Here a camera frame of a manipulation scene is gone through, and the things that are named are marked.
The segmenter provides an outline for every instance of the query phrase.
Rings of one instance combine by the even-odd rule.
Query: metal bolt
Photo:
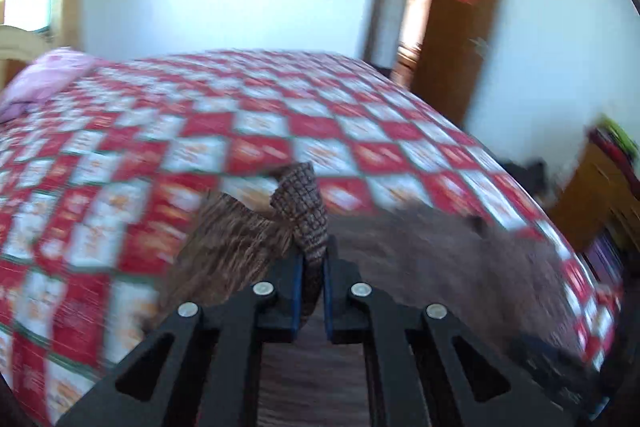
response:
[[[180,317],[193,317],[196,313],[198,313],[198,305],[194,302],[184,302],[178,308]]]
[[[447,316],[447,309],[442,304],[430,304],[427,306],[427,315],[440,320]]]
[[[371,295],[371,286],[369,286],[366,282],[356,282],[351,287],[351,293],[353,293],[356,297],[367,297]]]
[[[269,281],[260,281],[254,284],[254,293],[261,297],[270,295],[273,292],[273,284]]]

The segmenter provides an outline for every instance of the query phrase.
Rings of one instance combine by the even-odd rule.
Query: checkered bedspread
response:
[[[30,415],[54,424],[140,341],[205,188],[251,205],[294,160],[336,212],[417,198],[551,241],[602,362],[615,304],[474,139],[360,61],[215,51],[107,64],[0,130],[0,370]]]

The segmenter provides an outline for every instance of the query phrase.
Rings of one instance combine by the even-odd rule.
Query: triangular cutout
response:
[[[143,353],[124,375],[116,380],[116,389],[120,393],[128,394],[142,402],[151,400],[173,343],[174,336],[170,333],[166,333],[156,340],[156,343],[146,353]]]
[[[476,401],[489,401],[511,389],[509,381],[465,339],[454,337],[453,347]]]

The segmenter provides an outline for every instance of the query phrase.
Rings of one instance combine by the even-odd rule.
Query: pillow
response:
[[[58,48],[41,55],[0,93],[0,122],[19,116],[28,103],[46,102],[71,81],[91,71],[97,61],[96,57],[71,48]],[[22,106],[22,109],[14,107],[8,112],[14,104]]]

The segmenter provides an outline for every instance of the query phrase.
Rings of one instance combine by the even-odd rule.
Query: door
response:
[[[462,126],[498,0],[432,0],[411,91]]]

